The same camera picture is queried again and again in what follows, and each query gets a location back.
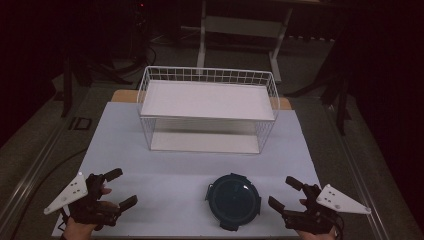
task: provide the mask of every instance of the round black container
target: round black container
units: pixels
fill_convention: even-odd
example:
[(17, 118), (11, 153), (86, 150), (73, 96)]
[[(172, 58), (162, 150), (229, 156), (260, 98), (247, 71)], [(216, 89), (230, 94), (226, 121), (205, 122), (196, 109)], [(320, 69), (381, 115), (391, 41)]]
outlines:
[(231, 173), (209, 185), (206, 200), (220, 227), (237, 231), (260, 213), (261, 198), (245, 176)]

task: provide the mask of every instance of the white triangular marker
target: white triangular marker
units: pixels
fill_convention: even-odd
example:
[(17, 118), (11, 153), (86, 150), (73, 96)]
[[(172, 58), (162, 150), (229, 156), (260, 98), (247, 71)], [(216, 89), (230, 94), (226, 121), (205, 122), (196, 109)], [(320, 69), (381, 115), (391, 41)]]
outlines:
[(336, 212), (371, 213), (370, 208), (346, 196), (344, 193), (330, 186), (330, 184), (326, 185), (321, 191), (320, 195), (317, 197), (317, 203), (333, 209)]
[(87, 196), (87, 185), (85, 184), (84, 175), (79, 172), (68, 186), (56, 197), (56, 199), (44, 209), (44, 214), (50, 214), (76, 200)]

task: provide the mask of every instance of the white wire basket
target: white wire basket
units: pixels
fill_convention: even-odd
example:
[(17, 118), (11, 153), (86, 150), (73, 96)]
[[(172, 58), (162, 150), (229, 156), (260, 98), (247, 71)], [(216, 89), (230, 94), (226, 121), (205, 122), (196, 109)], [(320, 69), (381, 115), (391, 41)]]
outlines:
[(271, 72), (147, 67), (137, 97), (150, 150), (257, 154), (278, 117)]

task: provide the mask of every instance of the robotic hand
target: robotic hand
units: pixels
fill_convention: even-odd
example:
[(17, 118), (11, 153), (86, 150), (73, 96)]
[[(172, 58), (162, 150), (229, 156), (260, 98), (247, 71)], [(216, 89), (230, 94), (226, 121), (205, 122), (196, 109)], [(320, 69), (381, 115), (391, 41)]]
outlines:
[[(102, 229), (104, 225), (115, 226), (121, 214), (137, 203), (137, 196), (134, 195), (119, 203), (119, 207), (102, 205), (98, 200), (103, 195), (103, 183), (121, 175), (120, 168), (105, 174), (90, 174), (87, 180), (84, 180), (82, 173), (78, 173), (59, 196), (44, 209), (44, 214), (60, 210), (65, 223), (72, 217), (77, 223), (97, 224), (96, 231)], [(69, 205), (69, 216), (63, 209), (66, 205)]]
[(281, 214), (288, 229), (310, 232), (316, 235), (329, 233), (335, 226), (342, 238), (343, 226), (338, 224), (340, 216), (337, 212), (371, 213), (371, 209), (349, 198), (330, 185), (325, 186), (321, 191), (316, 184), (313, 186), (303, 184), (290, 176), (286, 178), (286, 183), (298, 191), (302, 190), (306, 196), (306, 201), (304, 202), (306, 211), (304, 212), (285, 210), (285, 206), (282, 203), (272, 196), (269, 197), (269, 206)]

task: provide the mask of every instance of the white cardboard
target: white cardboard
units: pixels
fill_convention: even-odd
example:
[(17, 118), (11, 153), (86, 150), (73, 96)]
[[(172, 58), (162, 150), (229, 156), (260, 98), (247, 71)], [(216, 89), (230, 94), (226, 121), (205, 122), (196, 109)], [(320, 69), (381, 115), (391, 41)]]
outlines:
[[(119, 203), (136, 194), (139, 201), (115, 227), (105, 226), (93, 233), (95, 237), (296, 236), (268, 206), (268, 197), (275, 197), (287, 209), (304, 211), (298, 201), (304, 194), (285, 184), (286, 177), (319, 184), (294, 111), (280, 111), (261, 154), (161, 152), (148, 150), (137, 104), (108, 103), (80, 171), (100, 174), (115, 168), (122, 168), (123, 175), (108, 183), (113, 191), (102, 199)], [(246, 176), (262, 197), (261, 214), (237, 232), (221, 229), (204, 200), (208, 185), (230, 173)], [(55, 228), (53, 236), (61, 233)]]

